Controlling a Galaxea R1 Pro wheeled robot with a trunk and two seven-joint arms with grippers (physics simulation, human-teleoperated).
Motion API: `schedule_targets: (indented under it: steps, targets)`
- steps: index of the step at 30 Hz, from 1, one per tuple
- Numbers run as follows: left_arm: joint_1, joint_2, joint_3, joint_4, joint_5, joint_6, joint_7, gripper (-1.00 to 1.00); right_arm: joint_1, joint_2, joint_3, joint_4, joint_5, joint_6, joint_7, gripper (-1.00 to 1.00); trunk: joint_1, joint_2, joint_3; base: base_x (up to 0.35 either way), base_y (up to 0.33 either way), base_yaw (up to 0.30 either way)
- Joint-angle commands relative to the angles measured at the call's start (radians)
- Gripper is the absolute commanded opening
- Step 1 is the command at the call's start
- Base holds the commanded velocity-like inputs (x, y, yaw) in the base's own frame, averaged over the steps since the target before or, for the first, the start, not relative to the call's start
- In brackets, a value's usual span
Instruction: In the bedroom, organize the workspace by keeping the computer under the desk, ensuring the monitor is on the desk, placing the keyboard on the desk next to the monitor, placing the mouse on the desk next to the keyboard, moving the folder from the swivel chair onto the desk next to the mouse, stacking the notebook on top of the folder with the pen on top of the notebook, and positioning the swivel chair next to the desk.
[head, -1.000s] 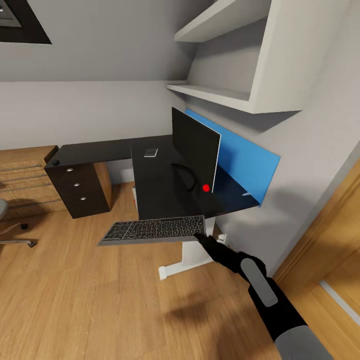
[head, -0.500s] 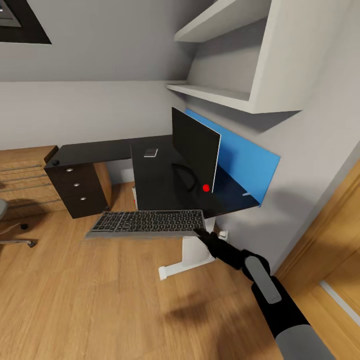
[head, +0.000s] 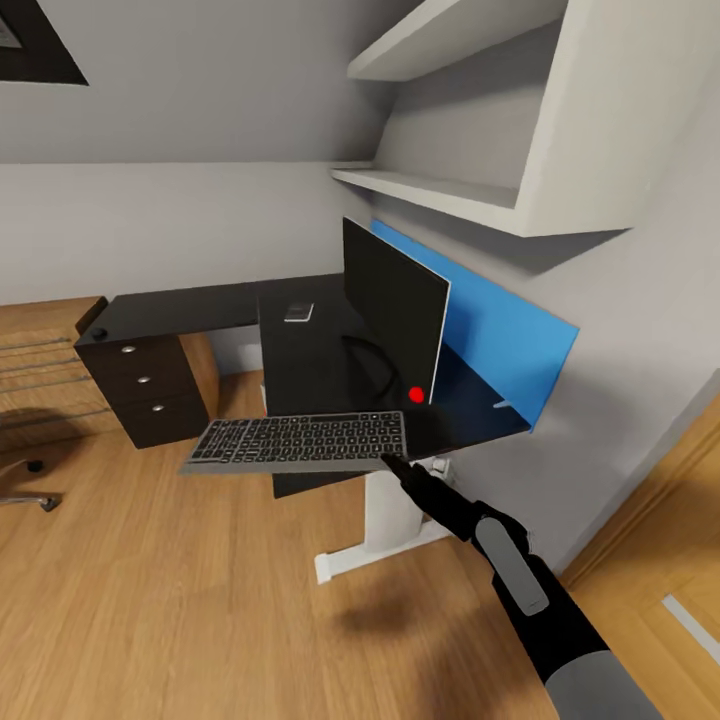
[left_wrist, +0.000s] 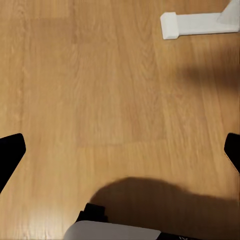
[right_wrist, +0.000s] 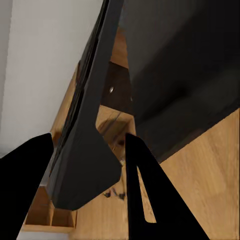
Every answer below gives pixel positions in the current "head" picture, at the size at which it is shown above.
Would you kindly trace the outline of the monitor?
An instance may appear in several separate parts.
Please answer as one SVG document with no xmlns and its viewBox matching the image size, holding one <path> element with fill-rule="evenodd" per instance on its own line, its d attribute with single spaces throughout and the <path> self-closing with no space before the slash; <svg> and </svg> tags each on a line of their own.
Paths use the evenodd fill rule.
<svg viewBox="0 0 720 720">
<path fill-rule="evenodd" d="M 349 218 L 342 218 L 345 298 L 381 347 L 354 336 L 386 357 L 411 387 L 416 404 L 431 403 L 452 282 Z"/>
</svg>

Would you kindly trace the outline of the notebook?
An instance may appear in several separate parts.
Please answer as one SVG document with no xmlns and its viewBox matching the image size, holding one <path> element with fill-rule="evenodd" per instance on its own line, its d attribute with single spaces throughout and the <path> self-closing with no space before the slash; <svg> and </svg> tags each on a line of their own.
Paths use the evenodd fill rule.
<svg viewBox="0 0 720 720">
<path fill-rule="evenodd" d="M 285 321 L 309 321 L 313 307 L 314 303 L 293 303 Z"/>
</svg>

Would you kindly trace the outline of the swivel chair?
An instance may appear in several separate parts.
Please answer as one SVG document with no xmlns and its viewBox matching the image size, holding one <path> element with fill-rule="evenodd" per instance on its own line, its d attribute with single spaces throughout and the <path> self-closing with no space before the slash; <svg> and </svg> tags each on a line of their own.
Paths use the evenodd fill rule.
<svg viewBox="0 0 720 720">
<path fill-rule="evenodd" d="M 23 458 L 21 460 L 18 460 L 17 462 L 0 469 L 0 476 L 3 476 L 4 474 L 8 473 L 9 471 L 13 470 L 14 468 L 20 466 L 23 463 L 26 463 L 28 465 L 28 470 L 31 472 L 38 472 L 41 469 L 41 466 L 43 465 L 43 461 L 41 460 L 33 460 L 31 461 L 28 458 Z M 45 497 L 32 497 L 32 498 L 0 498 L 0 505 L 11 505 L 11 504 L 33 504 L 33 503 L 41 503 L 40 507 L 45 511 L 49 512 L 49 510 L 53 507 L 56 507 L 57 504 L 51 500 L 51 499 L 45 499 Z"/>
</svg>

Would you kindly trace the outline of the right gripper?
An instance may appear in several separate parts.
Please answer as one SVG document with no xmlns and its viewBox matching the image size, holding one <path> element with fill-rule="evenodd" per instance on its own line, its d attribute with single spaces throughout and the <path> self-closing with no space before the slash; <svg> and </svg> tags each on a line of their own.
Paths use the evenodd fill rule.
<svg viewBox="0 0 720 720">
<path fill-rule="evenodd" d="M 442 512 L 448 506 L 448 500 L 457 494 L 460 496 L 456 487 L 448 486 L 432 476 L 420 463 L 414 462 L 414 465 L 411 465 L 386 454 L 383 454 L 381 459 L 402 479 L 402 488 L 414 498 L 416 505 L 444 525 Z"/>
</svg>

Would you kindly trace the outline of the keyboard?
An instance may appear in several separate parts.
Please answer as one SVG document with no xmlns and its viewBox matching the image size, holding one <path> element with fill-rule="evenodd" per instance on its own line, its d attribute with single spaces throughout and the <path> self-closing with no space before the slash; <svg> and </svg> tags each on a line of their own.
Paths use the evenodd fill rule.
<svg viewBox="0 0 720 720">
<path fill-rule="evenodd" d="M 217 419 L 177 477 L 391 471 L 383 454 L 407 461 L 402 411 Z"/>
</svg>

